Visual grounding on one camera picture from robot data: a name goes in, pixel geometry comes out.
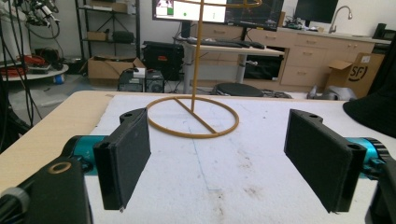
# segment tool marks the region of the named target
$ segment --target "metal shelving unit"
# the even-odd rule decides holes
[[[82,60],[87,61],[92,56],[92,43],[107,43],[112,44],[114,46],[114,54],[117,55],[117,45],[134,45],[135,46],[135,54],[137,58],[140,58],[140,4],[139,0],[135,0],[135,14],[127,14],[124,12],[117,12],[117,11],[106,11],[106,10],[98,10],[93,9],[87,6],[87,0],[75,0],[76,3],[76,12],[77,12],[77,19],[78,19],[78,35],[79,35],[79,44],[81,48],[81,57]],[[107,14],[108,19],[98,28],[96,31],[101,30],[105,27],[105,25],[111,23],[111,27],[113,31],[116,27],[116,22],[125,30],[128,29],[122,24],[122,22],[118,19],[118,16],[134,16],[135,18],[135,32],[134,32],[134,42],[131,44],[126,43],[118,43],[112,40],[107,41],[99,41],[99,40],[89,40],[87,39],[86,31],[91,31],[90,29],[90,21],[89,21],[89,13],[103,13]],[[84,43],[88,45],[88,58],[86,57],[86,50],[84,48]]]

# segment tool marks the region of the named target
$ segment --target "shelf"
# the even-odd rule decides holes
[[[135,42],[132,43],[121,43],[121,42],[114,42],[112,40],[89,40],[89,39],[82,39],[82,41],[87,41],[87,42],[98,42],[98,43],[107,43],[107,44],[125,44],[125,45],[136,45]]]
[[[92,43],[107,43],[110,45],[113,45],[114,47],[114,55],[118,55],[117,51],[118,48],[122,48],[120,46],[117,47],[117,45],[122,44],[122,45],[131,45],[135,46],[133,49],[135,52],[135,56],[137,58],[140,58],[140,18],[139,18],[139,0],[135,0],[134,6],[135,6],[135,13],[129,14],[127,12],[119,12],[119,11],[109,11],[109,10],[100,10],[100,9],[94,9],[91,7],[84,7],[87,6],[87,0],[75,0],[76,3],[76,12],[77,12],[77,19],[78,19],[78,34],[79,34],[79,42],[80,42],[80,47],[81,47],[81,58],[83,61],[87,61],[89,58],[91,58],[92,55],[92,48],[100,48],[100,46],[92,46]],[[96,19],[102,19],[103,16],[99,15],[100,13],[105,13],[104,15],[108,19],[104,21],[102,24],[96,24],[94,21]],[[129,18],[125,16],[131,16],[132,19],[134,19],[135,24],[133,24],[131,28],[131,23],[129,22]],[[106,30],[109,29],[110,31],[116,31],[119,30],[118,27],[116,26],[120,25],[122,29],[125,31],[129,32],[128,29],[133,29],[132,33],[134,33],[134,42],[132,43],[121,43],[118,41],[113,41],[113,40],[107,40],[107,41],[101,41],[101,40],[89,40],[87,38],[87,32],[90,30]]]
[[[87,11],[95,11],[101,13],[109,13],[109,14],[121,14],[121,15],[129,15],[129,16],[136,16],[136,14],[128,14],[126,12],[118,12],[118,11],[107,11],[107,10],[100,10],[100,9],[93,9],[88,7],[79,7],[80,10],[87,10]]]

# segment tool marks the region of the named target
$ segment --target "round stool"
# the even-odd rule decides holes
[[[242,83],[220,83],[213,88],[215,95],[263,97],[261,90]]]

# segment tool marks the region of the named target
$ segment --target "black equipment box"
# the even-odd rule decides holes
[[[134,33],[128,31],[115,31],[113,32],[113,41],[124,44],[134,43]]]
[[[244,78],[266,79],[276,81],[283,57],[248,55]]]
[[[145,92],[162,92],[164,93],[165,81],[160,71],[150,72],[146,75]]]
[[[127,69],[120,75],[117,91],[143,92],[143,78],[134,77],[134,70]]]
[[[160,70],[164,80],[180,80],[184,49],[179,44],[143,42],[143,63],[147,69]]]

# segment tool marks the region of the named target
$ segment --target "white table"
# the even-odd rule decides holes
[[[73,94],[0,155],[0,191],[18,185],[58,157],[70,137],[110,134],[120,123],[120,113],[164,96],[169,94]],[[328,214],[283,152],[289,110],[317,114],[326,126],[344,137],[376,138],[393,158],[395,138],[359,125],[344,113],[343,102],[203,97],[234,109],[240,117],[236,130],[198,140],[149,127],[152,154],[122,214],[103,210],[97,177],[86,177],[94,223],[364,223],[376,182],[360,179],[350,211]],[[212,105],[197,104],[195,109],[217,128],[227,127],[232,120]],[[174,128],[200,130],[189,116],[172,115],[177,111],[177,106],[159,104],[150,109],[149,115]]]
[[[182,44],[184,47],[184,88],[183,93],[189,93],[190,82],[194,76],[194,63],[193,59],[195,56],[196,45],[188,43]],[[245,74],[245,67],[247,63],[248,55],[260,55],[260,56],[274,56],[279,57],[284,55],[284,52],[274,49],[254,49],[250,47],[246,48],[226,48],[226,47],[215,47],[208,45],[201,45],[200,50],[211,51],[211,52],[222,52],[222,53],[233,53],[238,54],[238,71],[236,75],[236,82],[242,83]]]
[[[61,70],[49,70],[47,74],[26,74],[26,78],[28,80],[31,79],[39,79],[43,77],[55,77],[57,75],[64,74],[67,70],[69,69],[69,66],[67,64],[64,64],[64,67]],[[9,77],[8,81],[19,81],[21,80],[20,77]]]

